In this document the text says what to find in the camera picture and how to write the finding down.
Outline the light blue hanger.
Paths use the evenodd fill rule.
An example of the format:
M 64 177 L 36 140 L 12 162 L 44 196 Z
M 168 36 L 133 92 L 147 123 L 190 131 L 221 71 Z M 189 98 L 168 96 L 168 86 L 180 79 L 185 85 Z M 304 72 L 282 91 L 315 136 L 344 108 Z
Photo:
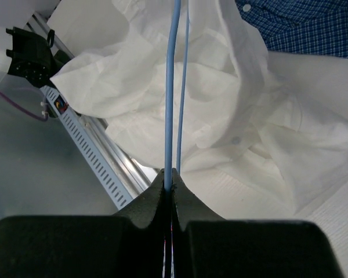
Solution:
M 169 194 L 172 190 L 172 156 L 173 156 L 173 105 L 174 105 L 174 73 L 175 73 L 175 50 L 177 32 L 180 22 L 182 2 L 174 1 L 171 27 L 168 37 L 168 47 L 166 52 L 166 72 L 165 72 L 165 139 L 164 139 L 164 190 Z M 186 91 L 187 59 L 189 52 L 189 30 L 190 15 L 186 10 L 186 32 L 183 55 L 182 86 L 180 94 L 179 124 L 177 129 L 176 145 L 176 170 L 180 172 L 182 159 L 182 136 L 184 122 L 184 101 Z

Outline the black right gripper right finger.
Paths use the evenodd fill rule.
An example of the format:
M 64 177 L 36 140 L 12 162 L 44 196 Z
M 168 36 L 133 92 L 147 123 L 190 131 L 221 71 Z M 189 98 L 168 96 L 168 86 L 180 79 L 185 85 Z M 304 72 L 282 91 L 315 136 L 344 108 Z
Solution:
M 172 174 L 176 277 L 343 277 L 325 233 L 300 220 L 226 220 Z

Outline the white shirt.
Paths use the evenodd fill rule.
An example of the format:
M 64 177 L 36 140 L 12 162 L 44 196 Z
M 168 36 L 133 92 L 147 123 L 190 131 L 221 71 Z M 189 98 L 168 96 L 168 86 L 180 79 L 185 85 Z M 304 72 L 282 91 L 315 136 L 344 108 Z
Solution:
M 52 82 L 148 167 L 164 166 L 173 86 L 171 157 L 219 213 L 249 192 L 314 210 L 348 181 L 348 121 L 269 71 L 231 1 L 63 1 L 49 24 L 74 55 Z

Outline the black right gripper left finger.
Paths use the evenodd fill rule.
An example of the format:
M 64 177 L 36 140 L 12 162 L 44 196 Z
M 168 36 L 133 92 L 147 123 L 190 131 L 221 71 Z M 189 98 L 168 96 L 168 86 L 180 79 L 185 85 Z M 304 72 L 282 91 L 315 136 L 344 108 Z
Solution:
M 0 220 L 0 277 L 162 277 L 163 181 L 113 215 Z

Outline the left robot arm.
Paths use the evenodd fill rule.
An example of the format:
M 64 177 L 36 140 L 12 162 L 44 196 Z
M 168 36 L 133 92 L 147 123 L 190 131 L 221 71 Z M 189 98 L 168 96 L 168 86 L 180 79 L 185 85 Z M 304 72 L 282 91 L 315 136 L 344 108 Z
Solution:
M 0 71 L 29 81 L 37 88 L 52 86 L 51 77 L 71 57 L 64 51 L 52 53 L 55 31 L 44 38 L 21 28 L 0 26 Z

